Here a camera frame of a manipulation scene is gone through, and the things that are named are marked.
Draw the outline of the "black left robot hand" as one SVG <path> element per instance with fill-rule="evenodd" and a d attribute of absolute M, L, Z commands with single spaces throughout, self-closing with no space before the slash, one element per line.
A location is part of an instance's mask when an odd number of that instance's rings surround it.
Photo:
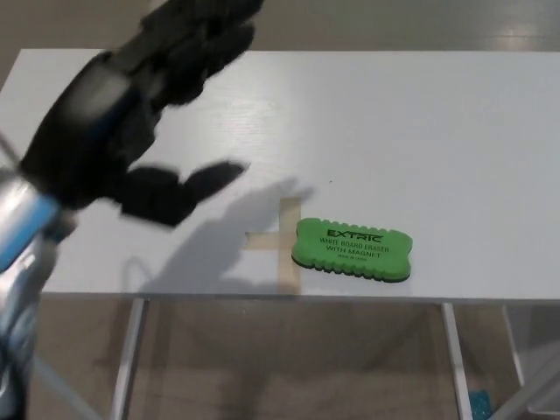
<path fill-rule="evenodd" d="M 51 106 L 20 163 L 68 210 L 114 201 L 125 215 L 176 227 L 245 165 L 222 160 L 181 178 L 141 166 L 166 108 L 185 106 L 244 54 L 259 1 L 167 1 L 124 45 L 95 55 Z"/>

